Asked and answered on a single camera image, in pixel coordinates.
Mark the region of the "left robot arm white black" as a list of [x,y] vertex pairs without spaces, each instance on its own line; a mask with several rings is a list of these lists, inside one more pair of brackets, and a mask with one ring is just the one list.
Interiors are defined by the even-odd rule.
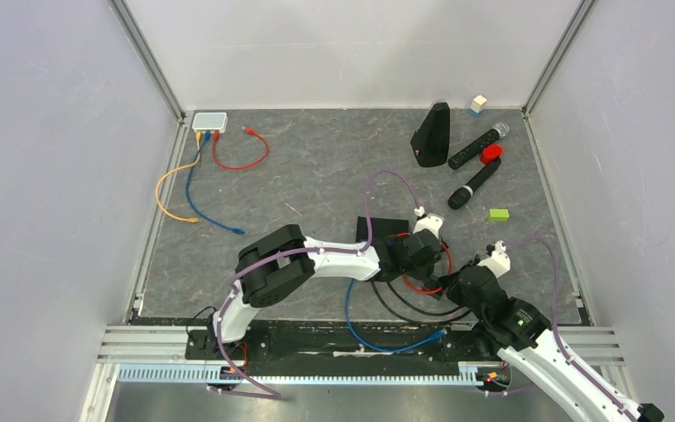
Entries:
[[438,234],[421,229],[368,242],[343,244],[305,236],[288,224],[242,249],[231,292],[214,313],[207,348],[221,359],[235,356],[260,309],[282,302],[314,278],[389,282],[427,275],[444,252]]

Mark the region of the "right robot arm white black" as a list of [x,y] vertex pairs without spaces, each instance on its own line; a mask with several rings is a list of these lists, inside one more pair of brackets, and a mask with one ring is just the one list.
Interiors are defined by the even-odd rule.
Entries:
[[574,421],[663,421],[654,404],[618,391],[580,358],[536,307],[509,296],[487,266],[465,266],[439,278],[446,298],[472,312],[472,345],[521,371]]

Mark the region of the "black network switch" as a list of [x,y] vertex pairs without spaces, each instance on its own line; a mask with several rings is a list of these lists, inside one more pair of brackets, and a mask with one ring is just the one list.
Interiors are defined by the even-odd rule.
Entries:
[[[402,219],[390,219],[371,217],[372,231],[374,240],[385,236],[400,235],[410,232],[410,222]],[[362,242],[368,239],[367,219],[365,216],[358,216],[356,221],[355,241]]]

